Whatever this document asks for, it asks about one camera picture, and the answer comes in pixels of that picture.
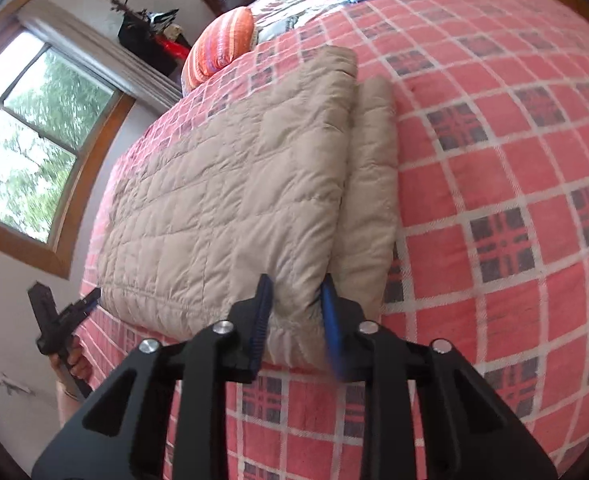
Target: window frame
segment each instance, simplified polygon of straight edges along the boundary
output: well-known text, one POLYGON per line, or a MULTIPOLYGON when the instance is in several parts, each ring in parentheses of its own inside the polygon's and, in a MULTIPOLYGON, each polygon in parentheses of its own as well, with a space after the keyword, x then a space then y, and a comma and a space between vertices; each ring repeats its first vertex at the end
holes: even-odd
MULTIPOLYGON (((0 53, 24 31, 25 29, 18 22, 11 22, 0 33, 0 53)), ((31 60, 26 68, 21 71, 21 74, 9 85, 0 99, 1 103, 9 95, 12 88, 14 88, 28 68, 46 50, 52 48, 52 46, 47 46, 47 48, 46 46, 47 44, 44 44, 44 48, 40 50, 39 54, 31 60)), ((59 56, 66 57, 56 49, 54 51, 59 56)), ((86 67, 78 66, 78 68, 91 74, 92 77, 97 78, 101 84, 109 88, 112 87, 112 85, 106 83, 86 67)), ((68 279, 70 277, 74 249, 92 187, 94 186, 101 165, 108 154, 108 150, 133 105, 133 97, 115 89, 113 96, 98 117, 85 142, 76 150, 77 158, 63 188, 47 242, 44 243, 36 240, 0 221, 0 251, 2 253, 28 266, 41 269, 60 278, 68 279)), ((39 129, 27 121, 22 120, 22 122, 39 133, 39 129)), ((50 137, 47 136, 46 138, 50 142, 60 145, 59 142, 52 140, 50 137)))

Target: window sill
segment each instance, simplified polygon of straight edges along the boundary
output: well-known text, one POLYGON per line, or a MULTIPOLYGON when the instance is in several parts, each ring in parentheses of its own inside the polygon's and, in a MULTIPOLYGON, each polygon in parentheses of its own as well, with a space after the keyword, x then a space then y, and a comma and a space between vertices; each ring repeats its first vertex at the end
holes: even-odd
POLYGON ((92 187, 117 132, 134 105, 134 98, 122 94, 98 129, 80 167, 70 183, 67 200, 52 226, 50 240, 41 243, 0 223, 0 251, 31 267, 60 278, 70 277, 74 248, 92 187))

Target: window pane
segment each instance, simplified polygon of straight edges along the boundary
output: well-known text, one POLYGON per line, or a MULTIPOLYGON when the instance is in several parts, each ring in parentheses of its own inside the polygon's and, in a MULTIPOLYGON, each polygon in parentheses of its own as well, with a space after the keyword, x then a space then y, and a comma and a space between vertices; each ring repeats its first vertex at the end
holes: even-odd
POLYGON ((28 32, 22 32, 0 54, 0 99, 43 46, 43 41, 28 32))
POLYGON ((78 149, 112 94, 111 89, 48 50, 23 75, 4 106, 78 149))
POLYGON ((0 221, 46 242, 74 161, 0 111, 0 221))

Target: bracelet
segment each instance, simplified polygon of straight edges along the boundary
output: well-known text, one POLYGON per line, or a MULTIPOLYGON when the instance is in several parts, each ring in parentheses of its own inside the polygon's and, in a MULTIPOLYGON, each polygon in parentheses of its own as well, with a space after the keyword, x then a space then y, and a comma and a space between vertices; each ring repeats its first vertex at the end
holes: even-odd
POLYGON ((65 384, 63 384, 60 380, 57 379, 57 382, 61 385, 61 388, 63 390, 63 393, 66 394, 68 397, 70 397, 73 400, 76 400, 77 402, 79 402, 79 397, 77 397, 75 394, 72 394, 68 391, 68 388, 65 387, 65 384))
POLYGON ((65 387, 63 388, 63 392, 70 397, 71 399, 76 400, 77 402, 79 402, 79 399, 76 395, 73 395, 72 393, 70 393, 68 390, 65 389, 65 387))

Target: window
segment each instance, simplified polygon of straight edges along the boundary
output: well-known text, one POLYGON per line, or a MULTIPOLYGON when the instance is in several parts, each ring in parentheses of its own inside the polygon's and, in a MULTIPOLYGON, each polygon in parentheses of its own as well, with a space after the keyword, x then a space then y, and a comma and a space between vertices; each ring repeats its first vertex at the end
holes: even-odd
POLYGON ((114 89, 28 32, 0 55, 0 221, 47 242, 114 89))
POLYGON ((0 53, 0 251, 67 278, 85 205, 134 99, 24 30, 0 53))

